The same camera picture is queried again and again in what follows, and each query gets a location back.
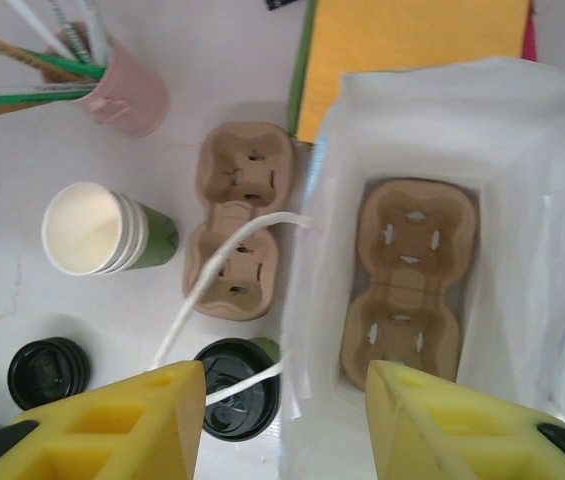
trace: black cup lid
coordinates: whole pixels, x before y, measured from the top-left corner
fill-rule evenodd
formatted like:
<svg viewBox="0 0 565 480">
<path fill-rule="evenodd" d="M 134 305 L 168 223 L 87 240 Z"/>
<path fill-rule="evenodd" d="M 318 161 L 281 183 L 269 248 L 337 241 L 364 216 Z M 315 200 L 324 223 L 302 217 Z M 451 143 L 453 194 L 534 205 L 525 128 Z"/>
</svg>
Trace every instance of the black cup lid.
<svg viewBox="0 0 565 480">
<path fill-rule="evenodd" d="M 204 365 L 207 395 L 246 380 L 275 363 L 259 346 L 239 338 L 215 342 L 195 358 Z M 249 440 L 267 429 L 279 408 L 280 378 L 274 377 L 206 407 L 204 430 L 221 440 Z"/>
<path fill-rule="evenodd" d="M 90 377 L 88 357 L 66 338 L 38 340 L 15 354 L 8 373 L 9 392 L 23 410 L 82 393 Z"/>
</svg>

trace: white tabletop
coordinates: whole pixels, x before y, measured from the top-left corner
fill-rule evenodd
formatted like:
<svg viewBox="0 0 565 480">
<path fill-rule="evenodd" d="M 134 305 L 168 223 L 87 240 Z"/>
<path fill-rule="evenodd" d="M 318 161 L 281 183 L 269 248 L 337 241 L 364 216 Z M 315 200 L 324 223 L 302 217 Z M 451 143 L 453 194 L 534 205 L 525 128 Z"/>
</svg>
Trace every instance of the white tabletop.
<svg viewBox="0 0 565 480">
<path fill-rule="evenodd" d="M 74 2 L 62 2 L 71 6 Z M 159 71 L 171 92 L 162 127 L 126 139 L 77 109 L 56 104 L 0 117 L 0 422 L 18 413 L 6 386 L 13 354 L 54 335 L 91 355 L 97 387 L 142 372 L 182 302 L 187 237 L 204 220 L 194 178 L 198 146 L 226 121 L 286 123 L 286 100 L 305 2 L 269 12 L 264 0 L 103 0 L 110 31 Z M 48 19 L 40 0 L 28 4 Z M 0 37 L 40 50 L 40 40 L 0 2 Z M 0 59 L 0 83 L 38 83 Z M 170 215 L 181 247 L 167 265 L 73 278 L 46 261 L 40 225 L 47 203 L 76 181 L 99 182 Z M 195 314 L 168 357 L 191 359 L 223 337 L 277 337 L 279 311 L 236 323 Z M 275 478 L 278 423 L 244 443 L 204 434 L 196 478 Z"/>
</svg>

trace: green paper cup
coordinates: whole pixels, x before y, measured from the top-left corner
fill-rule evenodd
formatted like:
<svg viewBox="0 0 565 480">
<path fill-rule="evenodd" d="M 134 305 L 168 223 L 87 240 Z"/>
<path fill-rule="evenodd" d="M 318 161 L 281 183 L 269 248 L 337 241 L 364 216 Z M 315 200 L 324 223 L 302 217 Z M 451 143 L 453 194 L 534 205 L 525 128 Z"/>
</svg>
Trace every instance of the green paper cup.
<svg viewBox="0 0 565 480">
<path fill-rule="evenodd" d="M 168 216 L 96 183 L 58 193 L 42 224 L 49 261 L 75 276 L 112 274 L 168 262 L 178 231 Z"/>
</svg>

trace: pink cup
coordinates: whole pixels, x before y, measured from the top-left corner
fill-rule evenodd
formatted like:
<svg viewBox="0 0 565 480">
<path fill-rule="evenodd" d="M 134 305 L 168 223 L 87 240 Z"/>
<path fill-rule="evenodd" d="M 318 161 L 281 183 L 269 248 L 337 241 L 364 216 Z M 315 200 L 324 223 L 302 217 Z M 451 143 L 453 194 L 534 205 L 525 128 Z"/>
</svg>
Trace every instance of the pink cup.
<svg viewBox="0 0 565 480">
<path fill-rule="evenodd" d="M 76 27 L 83 32 L 82 25 Z M 91 93 L 71 104 L 97 123 L 129 137 L 143 137 L 164 121 L 169 110 L 169 91 L 160 76 L 140 64 L 111 35 L 109 43 L 111 53 L 104 76 Z"/>
</svg>

